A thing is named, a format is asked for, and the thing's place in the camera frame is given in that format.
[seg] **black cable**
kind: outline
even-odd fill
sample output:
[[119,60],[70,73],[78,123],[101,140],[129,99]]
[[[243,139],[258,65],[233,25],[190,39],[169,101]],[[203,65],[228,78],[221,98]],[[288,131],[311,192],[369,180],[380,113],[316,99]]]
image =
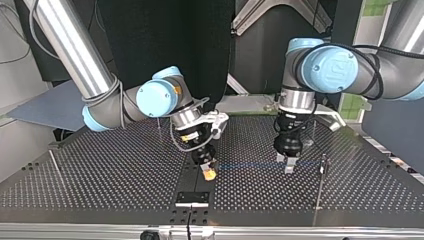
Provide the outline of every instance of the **black cable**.
[[38,47],[41,48],[41,50],[43,50],[50,57],[56,58],[57,60],[60,61],[60,58],[56,54],[50,52],[49,50],[47,50],[46,47],[43,46],[43,44],[38,39],[37,34],[35,33],[34,17],[35,17],[35,12],[36,12],[37,6],[38,6],[38,1],[39,0],[34,0],[34,3],[32,4],[30,11],[29,11],[29,30],[31,32],[31,36],[34,39],[35,43],[38,45]]
[[[378,56],[375,54],[372,54],[371,56],[374,58],[374,62],[376,67],[378,68],[378,71],[380,71],[380,58],[378,58]],[[368,84],[368,86],[364,89],[364,91],[359,93],[359,95],[365,95],[366,93],[368,93],[374,87],[374,84],[376,82],[377,82],[377,75],[374,73],[374,76],[372,77],[370,84]]]
[[397,50],[397,49],[389,48],[389,47],[385,47],[385,46],[354,45],[353,47],[354,48],[369,48],[369,49],[379,50],[379,51],[383,51],[383,52],[388,52],[388,53],[403,56],[403,57],[415,58],[415,59],[424,59],[423,54],[404,52],[404,51],[401,51],[401,50]]
[[22,57],[19,57],[19,58],[16,58],[16,59],[12,59],[12,60],[8,60],[8,61],[4,61],[4,62],[0,62],[0,64],[13,63],[13,62],[20,61],[20,60],[26,58],[29,55],[30,52],[31,52],[31,48],[28,47],[27,52]]
[[187,228],[187,239],[188,240],[191,240],[190,221],[191,221],[191,209],[190,209],[190,214],[188,215],[188,221],[187,221],[187,227],[186,227]]
[[88,32],[90,32],[91,25],[93,24],[95,12],[96,12],[96,2],[94,2],[93,11],[91,12],[91,17],[90,17],[90,22],[88,23],[88,27],[87,27]]
[[361,58],[363,58],[369,65],[370,67],[373,69],[377,82],[378,82],[378,93],[375,97],[368,97],[369,100],[377,100],[380,99],[383,96],[384,93],[384,82],[383,82],[383,77],[381,76],[380,70],[379,68],[376,66],[376,64],[367,56],[365,55],[365,53],[359,51],[358,49],[351,47],[351,46],[347,46],[344,44],[339,44],[339,43],[323,43],[321,45],[317,45],[313,48],[308,49],[304,54],[302,54],[302,56],[299,58],[299,60],[297,61],[295,68],[294,68],[294,76],[295,79],[297,81],[297,83],[299,85],[303,85],[304,84],[299,80],[298,78],[298,72],[299,72],[299,68],[302,65],[303,61],[305,60],[305,58],[312,53],[313,51],[322,48],[322,47],[327,47],[327,46],[336,46],[336,47],[340,47],[340,48],[344,48],[347,49],[353,53],[356,53],[358,56],[360,56]]

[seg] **white wall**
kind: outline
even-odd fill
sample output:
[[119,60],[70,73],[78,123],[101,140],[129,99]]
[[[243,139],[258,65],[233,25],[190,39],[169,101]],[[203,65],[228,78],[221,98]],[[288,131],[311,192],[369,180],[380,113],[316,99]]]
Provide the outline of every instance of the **white wall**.
[[[14,7],[13,0],[0,0]],[[2,8],[14,26],[19,21]],[[0,62],[23,56],[28,45],[16,35],[0,13]],[[0,64],[0,182],[47,151],[54,140],[52,129],[14,121],[4,116],[17,105],[48,90],[30,54],[18,62]]]

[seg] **robotic arm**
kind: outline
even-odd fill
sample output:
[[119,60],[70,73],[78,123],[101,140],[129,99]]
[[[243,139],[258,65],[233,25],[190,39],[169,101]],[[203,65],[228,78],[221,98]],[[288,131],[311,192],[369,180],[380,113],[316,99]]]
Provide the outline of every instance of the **robotic arm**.
[[[225,129],[228,115],[202,110],[177,67],[166,68],[144,85],[124,91],[95,48],[70,0],[25,0],[59,59],[86,102],[83,117],[93,131],[105,131],[146,117],[170,117],[171,137],[181,151],[191,152],[206,180],[216,176],[215,148],[210,144]],[[178,145],[173,128],[191,148]]]
[[[378,50],[365,54],[360,48]],[[345,92],[370,100],[424,97],[424,1],[404,2],[380,47],[344,46],[320,39],[290,41],[286,54],[274,148],[299,158],[300,133],[317,110],[315,92]]]

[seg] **black backdrop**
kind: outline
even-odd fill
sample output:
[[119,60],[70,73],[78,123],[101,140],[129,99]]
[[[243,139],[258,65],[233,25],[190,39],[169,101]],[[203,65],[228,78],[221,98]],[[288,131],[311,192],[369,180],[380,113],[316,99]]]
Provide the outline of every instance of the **black backdrop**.
[[217,103],[225,88],[234,0],[100,0],[125,88],[178,66],[193,97]]

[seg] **optical breadboard table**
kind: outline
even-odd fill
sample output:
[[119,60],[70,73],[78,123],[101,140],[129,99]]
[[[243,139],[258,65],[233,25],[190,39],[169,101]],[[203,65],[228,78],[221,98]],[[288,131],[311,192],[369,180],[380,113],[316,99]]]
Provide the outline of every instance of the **optical breadboard table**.
[[[310,124],[304,154],[285,174],[274,119],[230,117],[214,143],[212,182],[172,144],[168,119],[77,133],[0,183],[0,232],[46,224],[424,229],[424,186],[352,129]],[[319,195],[323,154],[330,168]],[[206,193],[208,207],[176,207],[187,192]]]

